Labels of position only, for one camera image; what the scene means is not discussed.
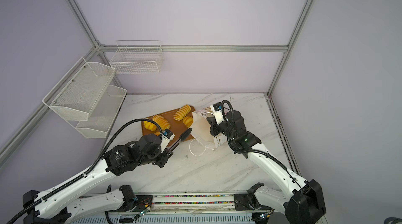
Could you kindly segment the yellow fake bread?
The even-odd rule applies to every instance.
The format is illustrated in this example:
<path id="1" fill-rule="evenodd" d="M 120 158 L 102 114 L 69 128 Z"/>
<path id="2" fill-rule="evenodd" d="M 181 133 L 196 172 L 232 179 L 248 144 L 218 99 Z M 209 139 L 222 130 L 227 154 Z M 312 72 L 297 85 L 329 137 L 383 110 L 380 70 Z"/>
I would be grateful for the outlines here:
<path id="1" fill-rule="evenodd" d="M 149 130 L 149 131 L 152 131 L 152 132 L 156 131 L 157 128 L 158 128 L 158 127 L 157 127 L 154 123 L 152 123 L 152 122 L 145 121 L 143 124 L 144 124 L 144 128 L 145 128 L 145 129 L 147 129 L 147 130 Z"/>
<path id="2" fill-rule="evenodd" d="M 183 118 L 182 122 L 187 128 L 190 128 L 194 122 L 194 119 L 190 116 L 186 116 Z"/>
<path id="3" fill-rule="evenodd" d="M 161 115 L 154 115 L 152 120 L 156 122 L 162 130 L 170 129 L 170 123 Z"/>

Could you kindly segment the cartoon animal paper bag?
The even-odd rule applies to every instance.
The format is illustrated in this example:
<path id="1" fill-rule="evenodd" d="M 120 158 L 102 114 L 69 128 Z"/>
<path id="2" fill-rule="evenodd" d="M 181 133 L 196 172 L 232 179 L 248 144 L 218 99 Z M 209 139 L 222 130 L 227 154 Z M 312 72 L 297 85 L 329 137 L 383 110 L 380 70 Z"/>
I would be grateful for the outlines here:
<path id="1" fill-rule="evenodd" d="M 191 125 L 191 135 L 194 139 L 189 144 L 189 151 L 192 155 L 195 157 L 200 157 L 205 153 L 206 150 L 216 150 L 218 147 L 227 142 L 226 137 L 221 133 L 215 137 L 211 135 L 210 124 L 207 122 L 207 118 L 213 117 L 214 114 L 209 107 L 192 112 L 192 116 L 193 123 Z M 194 141 L 204 148 L 199 154 L 195 154 L 192 151 L 192 147 L 195 147 L 195 144 L 193 144 Z"/>

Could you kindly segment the ridged long fake bread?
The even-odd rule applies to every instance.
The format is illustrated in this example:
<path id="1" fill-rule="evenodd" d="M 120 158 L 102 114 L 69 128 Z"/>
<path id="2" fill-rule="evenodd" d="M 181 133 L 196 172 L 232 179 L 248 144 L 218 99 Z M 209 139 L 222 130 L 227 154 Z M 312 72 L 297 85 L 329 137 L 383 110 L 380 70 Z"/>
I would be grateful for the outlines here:
<path id="1" fill-rule="evenodd" d="M 173 119 L 176 121 L 183 120 L 191 111 L 190 105 L 182 106 L 176 113 L 173 115 Z"/>

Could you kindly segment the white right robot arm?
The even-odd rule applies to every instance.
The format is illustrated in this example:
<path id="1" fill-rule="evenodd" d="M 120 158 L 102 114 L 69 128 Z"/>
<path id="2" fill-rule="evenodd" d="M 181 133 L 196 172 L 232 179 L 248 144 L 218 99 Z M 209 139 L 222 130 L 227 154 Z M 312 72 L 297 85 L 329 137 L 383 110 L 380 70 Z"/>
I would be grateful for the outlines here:
<path id="1" fill-rule="evenodd" d="M 251 189 L 258 206 L 267 206 L 282 213 L 291 224 L 315 224 L 326 214 L 322 187 L 315 181 L 307 181 L 279 161 L 262 141 L 247 130 L 239 111 L 214 112 L 206 120 L 210 133 L 220 133 L 227 138 L 235 154 L 241 154 L 261 168 L 279 187 L 279 192 L 263 184 Z"/>

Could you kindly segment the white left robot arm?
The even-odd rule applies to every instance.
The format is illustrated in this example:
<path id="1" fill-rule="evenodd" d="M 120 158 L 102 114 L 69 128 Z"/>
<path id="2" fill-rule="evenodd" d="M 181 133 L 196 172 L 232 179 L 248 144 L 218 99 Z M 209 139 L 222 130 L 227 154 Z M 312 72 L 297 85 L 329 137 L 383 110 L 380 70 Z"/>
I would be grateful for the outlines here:
<path id="1" fill-rule="evenodd" d="M 174 134 L 166 129 L 158 136 L 142 136 L 138 141 L 117 145 L 100 156 L 89 168 L 74 178 L 49 190 L 31 190 L 23 196 L 25 224 L 69 224 L 97 212 L 143 210 L 149 201 L 137 198 L 130 185 L 98 196 L 84 198 L 83 195 L 97 185 L 112 180 L 138 166 L 147 164 L 163 168 L 173 150 L 191 133 L 188 128 L 177 142 L 168 147 Z"/>

